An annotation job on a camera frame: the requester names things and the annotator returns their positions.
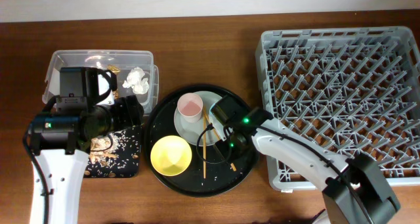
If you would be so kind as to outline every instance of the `white wall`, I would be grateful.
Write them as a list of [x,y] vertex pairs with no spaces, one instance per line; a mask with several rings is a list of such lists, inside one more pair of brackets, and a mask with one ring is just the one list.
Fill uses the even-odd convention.
[[0,22],[419,8],[420,0],[0,0]]

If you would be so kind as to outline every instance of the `clear plastic bin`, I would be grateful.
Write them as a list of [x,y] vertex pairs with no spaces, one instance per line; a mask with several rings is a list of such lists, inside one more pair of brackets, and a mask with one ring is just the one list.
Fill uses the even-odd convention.
[[144,108],[144,116],[148,116],[158,102],[159,71],[153,64],[153,54],[149,51],[124,51],[124,50],[63,50],[56,51],[51,58],[45,82],[42,101],[47,103],[53,96],[60,93],[59,71],[62,67],[95,67],[107,69],[114,65],[121,71],[117,75],[118,93],[120,97],[134,95],[131,88],[122,85],[129,72],[140,67],[148,78],[149,91],[144,95],[136,95],[138,102]]

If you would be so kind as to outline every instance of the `plastic container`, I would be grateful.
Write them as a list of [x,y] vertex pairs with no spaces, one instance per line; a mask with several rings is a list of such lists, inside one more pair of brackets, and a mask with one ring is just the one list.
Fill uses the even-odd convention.
[[[314,143],[377,160],[392,186],[420,185],[420,53],[406,27],[276,30],[255,58],[264,108]],[[315,186],[267,157],[271,186]]]
[[62,67],[96,67],[106,69],[108,65],[114,65],[121,71],[117,75],[119,97],[133,95],[131,88],[123,88],[129,72],[140,67],[148,78],[149,91],[144,95],[136,95],[138,102],[144,108],[144,115],[148,116],[158,102],[159,94],[159,71],[153,63],[153,54],[149,51],[124,51],[124,50],[63,50],[56,51],[51,58],[45,82],[42,101],[47,101],[60,93],[59,70]]

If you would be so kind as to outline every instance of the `round black tray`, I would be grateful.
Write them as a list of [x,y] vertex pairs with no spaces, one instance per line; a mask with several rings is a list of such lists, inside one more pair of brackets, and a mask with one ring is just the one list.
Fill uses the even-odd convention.
[[[203,162],[196,154],[196,146],[190,145],[192,149],[192,161],[187,170],[173,177],[168,177],[158,173],[150,161],[150,152],[153,145],[162,137],[168,135],[178,135],[173,123],[173,116],[177,109],[179,97],[185,93],[197,91],[210,91],[220,96],[230,95],[240,104],[248,107],[243,100],[227,89],[214,85],[192,85],[171,93],[164,98],[150,113],[146,129],[144,130],[144,151],[147,163],[155,176],[167,187],[188,196],[207,197],[221,194],[241,183],[258,162],[259,155],[256,150],[250,150],[246,155],[234,160],[236,171],[233,171],[229,164],[207,164],[206,179],[203,178]],[[207,147],[207,159],[219,161],[215,149]]]

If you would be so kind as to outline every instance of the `yellow bowl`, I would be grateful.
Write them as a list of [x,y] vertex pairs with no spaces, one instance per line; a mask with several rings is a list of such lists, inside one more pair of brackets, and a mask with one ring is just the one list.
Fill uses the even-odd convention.
[[191,163],[192,151],[185,139],[166,136],[153,146],[150,160],[153,168],[162,175],[174,176],[184,172]]

